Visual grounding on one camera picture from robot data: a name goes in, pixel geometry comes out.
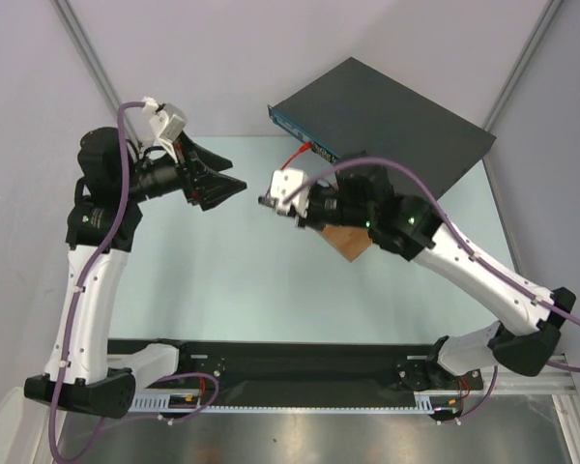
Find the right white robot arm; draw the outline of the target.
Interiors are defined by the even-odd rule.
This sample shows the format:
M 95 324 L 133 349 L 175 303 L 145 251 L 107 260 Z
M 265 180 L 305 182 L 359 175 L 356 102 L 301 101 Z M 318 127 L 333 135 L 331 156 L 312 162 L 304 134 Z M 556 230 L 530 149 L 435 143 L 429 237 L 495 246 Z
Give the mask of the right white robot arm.
M 534 284 L 502 265 L 464 236 L 434 199 L 397 192 L 387 172 L 394 166 L 374 157 L 341 162 L 330 171 L 333 187 L 300 169 L 277 170 L 258 202 L 299 227 L 362 228 L 380 249 L 442 276 L 496 317 L 482 330 L 439 338 L 424 361 L 418 390 L 448 388 L 489 366 L 538 376 L 560 342 L 574 294 Z

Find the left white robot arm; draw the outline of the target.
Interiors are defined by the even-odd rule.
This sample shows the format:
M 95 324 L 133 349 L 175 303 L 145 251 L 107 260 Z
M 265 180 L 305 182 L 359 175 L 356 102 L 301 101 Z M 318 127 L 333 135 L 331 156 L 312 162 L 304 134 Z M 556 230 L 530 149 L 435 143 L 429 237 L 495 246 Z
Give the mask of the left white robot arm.
M 181 133 L 157 159 L 132 160 L 120 152 L 119 132 L 102 127 L 84 134 L 77 161 L 82 171 L 68 216 L 67 295 L 50 358 L 26 379 L 26 398 L 64 411 L 120 419 L 135 393 L 161 378 L 187 384 L 193 363 L 180 342 L 159 339 L 111 365 L 107 342 L 121 275 L 142 219 L 140 203 L 174 191 L 208 211 L 246 189 L 226 175 L 230 159 Z

